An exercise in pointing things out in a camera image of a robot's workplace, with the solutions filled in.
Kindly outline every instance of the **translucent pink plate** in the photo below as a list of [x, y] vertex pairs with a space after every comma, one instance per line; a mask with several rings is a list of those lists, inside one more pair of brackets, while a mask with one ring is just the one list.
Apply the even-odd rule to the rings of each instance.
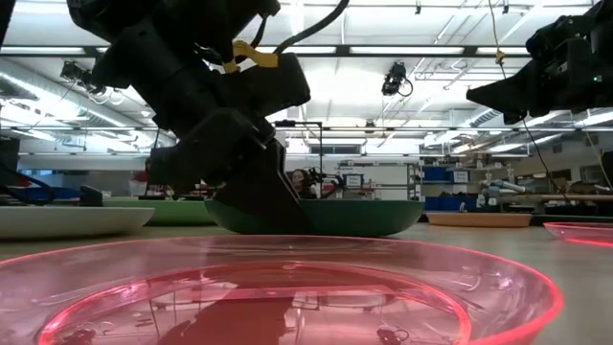
[[561, 308], [525, 265], [413, 241], [177, 238], [0, 263], [3, 344], [527, 344]]
[[568, 242], [613, 246], [613, 224], [547, 222], [544, 225], [554, 236]]

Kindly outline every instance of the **blue storage bin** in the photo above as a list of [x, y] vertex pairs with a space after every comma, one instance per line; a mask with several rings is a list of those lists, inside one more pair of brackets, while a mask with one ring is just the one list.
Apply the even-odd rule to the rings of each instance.
[[474, 196], [441, 196], [441, 211], [460, 211], [462, 201], [465, 201], [465, 209], [469, 212], [477, 209], [477, 198]]
[[437, 196], [427, 196], [423, 205], [425, 211], [440, 211], [441, 204]]
[[[80, 192], [71, 188], [52, 187], [52, 189], [56, 194], [57, 200], [66, 200], [80, 197]], [[42, 200], [47, 198], [48, 196], [47, 192], [45, 192], [45, 190], [40, 187], [11, 188], [11, 190], [20, 196], [34, 200]]]

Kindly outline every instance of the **cable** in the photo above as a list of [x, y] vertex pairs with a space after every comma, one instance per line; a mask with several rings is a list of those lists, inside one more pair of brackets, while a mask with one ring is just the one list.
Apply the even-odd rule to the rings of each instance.
[[42, 188], [47, 194], [47, 197], [45, 197], [42, 200], [32, 199], [26, 195], [21, 195], [20, 193], [15, 192], [11, 188], [9, 188], [9, 186], [6, 186], [6, 185], [0, 185], [0, 192], [3, 192], [25, 204], [35, 205], [35, 206], [44, 206], [44, 205], [52, 203], [56, 199], [56, 193], [54, 192], [53, 188], [51, 188], [48, 184], [42, 181], [39, 181], [33, 177], [27, 176], [26, 174], [23, 174], [21, 172], [16, 172], [13, 169], [10, 169], [1, 160], [0, 160], [0, 170], [4, 171], [5, 173], [9, 173], [13, 176], [16, 176], [17, 178], [25, 178], [28, 181], [32, 182], [33, 184], [40, 186], [40, 188]]
[[536, 143], [533, 137], [533, 134], [530, 133], [530, 130], [528, 129], [528, 124], [526, 124], [526, 117], [521, 119], [521, 121], [524, 124], [524, 128], [526, 129], [526, 132], [528, 133], [528, 135], [530, 135], [530, 139], [533, 141], [534, 148], [536, 149], [536, 154], [538, 155], [538, 159], [540, 159], [540, 163], [543, 165], [543, 168], [545, 168], [545, 173], [547, 174], [547, 177], [549, 178], [549, 182], [551, 182], [551, 184], [553, 184], [556, 187], [557, 191], [560, 194], [562, 194], [562, 196], [564, 196], [564, 200], [566, 200], [566, 202], [570, 204], [571, 200], [568, 198], [568, 196], [566, 196], [564, 191], [562, 191], [562, 189], [554, 181], [554, 178], [552, 177], [552, 174], [550, 173], [549, 168], [547, 167], [547, 164], [545, 163], [545, 160], [543, 159], [543, 155], [540, 153], [538, 144]]
[[601, 166], [602, 174], [604, 175], [604, 179], [606, 180], [606, 183], [609, 185], [609, 188], [613, 190], [613, 185], [611, 184], [611, 180], [609, 180], [609, 176], [606, 173], [604, 164], [602, 163], [602, 156], [598, 153], [598, 150], [596, 149], [596, 146], [594, 145], [594, 142], [592, 141], [592, 137], [590, 137], [590, 133], [585, 132], [585, 135], [587, 136], [587, 140], [590, 142], [590, 146], [592, 147], [592, 150], [594, 150], [594, 153], [596, 153], [596, 158], [598, 159], [598, 164]]
[[413, 95], [413, 91], [415, 90], [415, 87], [413, 86], [413, 83], [412, 83], [410, 80], [408, 80], [406, 77], [404, 78], [404, 81], [406, 81], [406, 82], [407, 82], [409, 85], [411, 85], [411, 92], [409, 92], [408, 94], [403, 94], [403, 93], [401, 93], [401, 92], [400, 92], [400, 90], [398, 90], [398, 92], [397, 92], [397, 93], [398, 93], [400, 96], [402, 96], [402, 97], [404, 97], [404, 98], [407, 98], [407, 97], [409, 97], [409, 96]]
[[[493, 26], [494, 41], [496, 42], [496, 64], [500, 66], [500, 70], [502, 71], [502, 77], [506, 79], [507, 73], [505, 72], [505, 66], [503, 65], [504, 64], [503, 59], [505, 57], [505, 54], [500, 51], [500, 44], [498, 41], [498, 32], [496, 31], [496, 16], [494, 15], [494, 9], [493, 9], [493, 6], [491, 5], [491, 0], [488, 0], [488, 4], [489, 4], [489, 13], [491, 14], [491, 23]], [[540, 163], [543, 165], [543, 168], [545, 168], [545, 173], [547, 174], [547, 177], [549, 178], [549, 182], [556, 187], [557, 191], [560, 194], [562, 194], [562, 196], [564, 196], [564, 200], [566, 200], [566, 202], [570, 204], [571, 200], [568, 198], [568, 196], [566, 196], [564, 191], [562, 191], [562, 189], [555, 183], [554, 178], [552, 177], [552, 174], [549, 171], [549, 167], [547, 167], [547, 163], [545, 163], [545, 160], [543, 159], [543, 155], [540, 152], [540, 148], [538, 147], [538, 144], [536, 143], [536, 140], [534, 139], [533, 134], [530, 132], [530, 129], [528, 128], [528, 124], [526, 124], [526, 117], [524, 116], [521, 119], [521, 121], [524, 124], [524, 128], [526, 129], [526, 132], [530, 136], [530, 139], [533, 141], [534, 148], [536, 149], [536, 154], [538, 155], [538, 159], [540, 160]]]
[[[260, 45], [261, 39], [264, 37], [264, 31], [266, 30], [266, 20], [268, 20], [267, 16], [261, 19], [261, 23], [260, 23], [260, 27], [258, 28], [258, 32], [256, 33], [256, 36], [253, 37], [253, 40], [251, 41], [251, 44], [250, 44], [252, 48], [258, 48], [258, 46]], [[241, 63], [245, 61], [246, 59], [247, 57], [237, 57], [236, 62]]]
[[[64, 94], [61, 96], [61, 98], [59, 99], [58, 102], [64, 101], [66, 96], [68, 96], [70, 91], [72, 91], [73, 87], [75, 87], [76, 83], [77, 83], [77, 81], [75, 80], [75, 81], [73, 81], [72, 84], [70, 84], [70, 87], [68, 88], [68, 90], [66, 90], [66, 92], [64, 92]], [[28, 130], [25, 130], [24, 133], [27, 133], [27, 132], [31, 131], [32, 129], [36, 128], [36, 126], [38, 126], [38, 124], [40, 124], [46, 118], [47, 118], [47, 113], [45, 113], [45, 115], [43, 115], [43, 117], [40, 120], [38, 120], [35, 124], [33, 124], [30, 128], [28, 128]], [[23, 137], [23, 136], [24, 136], [24, 134], [19, 134], [19, 136], [17, 136], [15, 139], [21, 139], [21, 137]]]
[[350, 0], [340, 0], [338, 2], [338, 5], [336, 5], [336, 8], [334, 8], [334, 10], [330, 12], [324, 19], [315, 23], [313, 26], [309, 27], [308, 29], [305, 29], [302, 32], [295, 34], [294, 36], [283, 41], [283, 43], [281, 43], [277, 47], [277, 49], [275, 49], [274, 54], [281, 54], [288, 47], [291, 47], [292, 45], [300, 42], [301, 40], [308, 38], [318, 33], [322, 29], [326, 28], [329, 24], [331, 24], [334, 20], [336, 20], [336, 18], [338, 18], [343, 13], [343, 11], [349, 5], [349, 1]]

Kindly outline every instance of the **blue bin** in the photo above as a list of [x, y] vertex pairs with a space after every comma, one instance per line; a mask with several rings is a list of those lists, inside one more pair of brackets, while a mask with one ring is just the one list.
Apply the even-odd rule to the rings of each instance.
[[440, 211], [441, 203], [437, 196], [427, 196], [425, 198], [425, 204], [423, 205], [425, 211]]

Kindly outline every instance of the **green bowl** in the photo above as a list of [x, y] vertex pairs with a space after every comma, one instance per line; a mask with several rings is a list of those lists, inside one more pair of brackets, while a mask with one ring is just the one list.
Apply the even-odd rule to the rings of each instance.
[[[300, 204], [313, 223], [313, 235], [357, 237], [389, 236], [403, 231], [420, 219], [423, 208], [420, 202], [404, 200], [300, 200]], [[211, 218], [228, 230], [246, 235], [280, 233], [263, 219], [221, 202], [207, 200], [205, 205]]]
[[155, 214], [147, 226], [199, 226], [214, 225], [202, 201], [139, 200], [137, 198], [110, 198], [108, 207], [151, 207]]

